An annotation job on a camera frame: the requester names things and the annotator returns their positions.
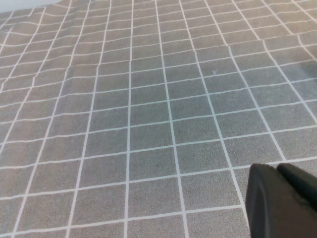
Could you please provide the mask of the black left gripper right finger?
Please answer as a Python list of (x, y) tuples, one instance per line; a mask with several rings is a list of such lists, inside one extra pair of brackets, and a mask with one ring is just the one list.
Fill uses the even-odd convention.
[(317, 211), (317, 178), (292, 164), (279, 164), (277, 170), (309, 206)]

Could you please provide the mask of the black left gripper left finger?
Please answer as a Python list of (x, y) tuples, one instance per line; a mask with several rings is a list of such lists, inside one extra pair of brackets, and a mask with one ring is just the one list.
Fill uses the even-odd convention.
[(317, 236), (317, 212), (278, 172), (277, 167), (251, 165), (245, 206), (253, 238)]

